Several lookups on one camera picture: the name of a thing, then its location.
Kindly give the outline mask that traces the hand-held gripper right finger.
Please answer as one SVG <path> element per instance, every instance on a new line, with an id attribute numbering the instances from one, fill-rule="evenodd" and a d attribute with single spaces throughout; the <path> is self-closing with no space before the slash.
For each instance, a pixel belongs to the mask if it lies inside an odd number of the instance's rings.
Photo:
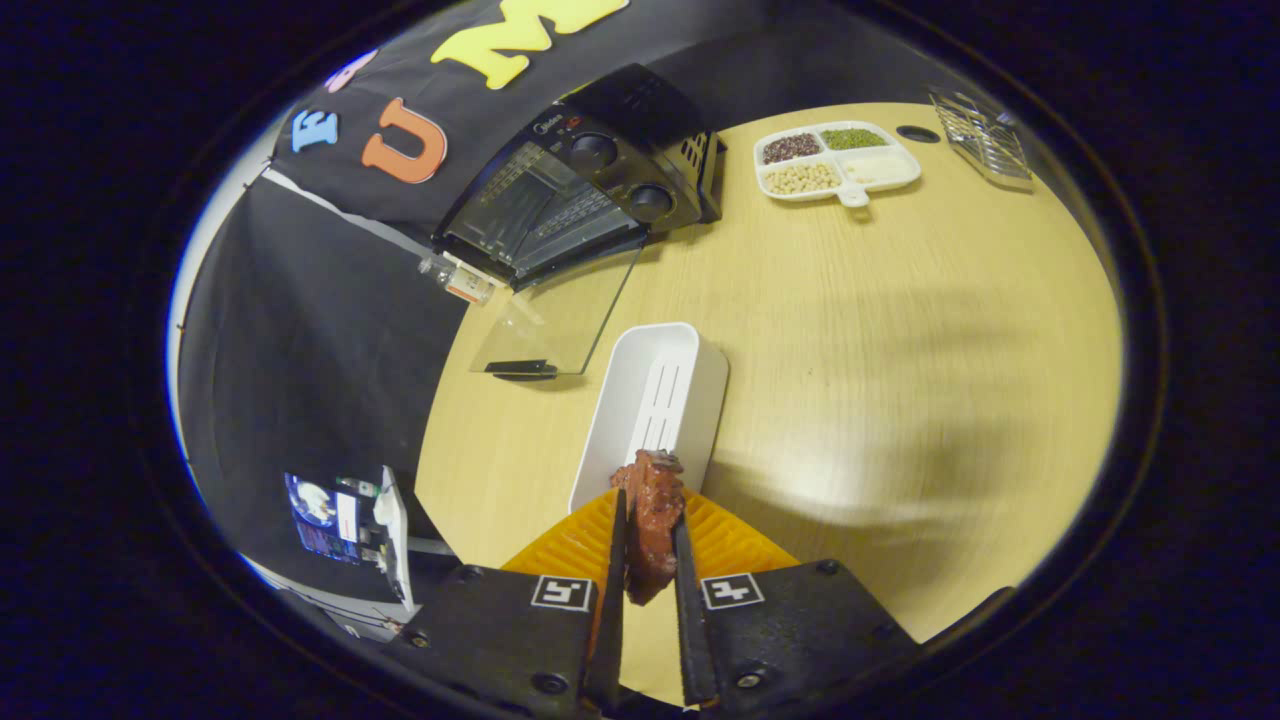
<path id="1" fill-rule="evenodd" d="M 922 647 L 838 560 L 801 562 L 686 491 L 672 532 L 684 701 L 801 714 L 897 676 Z"/>

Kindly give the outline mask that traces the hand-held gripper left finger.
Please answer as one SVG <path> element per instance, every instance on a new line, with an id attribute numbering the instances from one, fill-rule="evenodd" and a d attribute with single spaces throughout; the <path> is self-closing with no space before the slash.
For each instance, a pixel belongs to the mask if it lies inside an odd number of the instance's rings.
<path id="1" fill-rule="evenodd" d="M 608 489 L 500 568 L 429 585 L 390 661 L 479 716 L 599 716 L 618 702 L 627 495 Z"/>

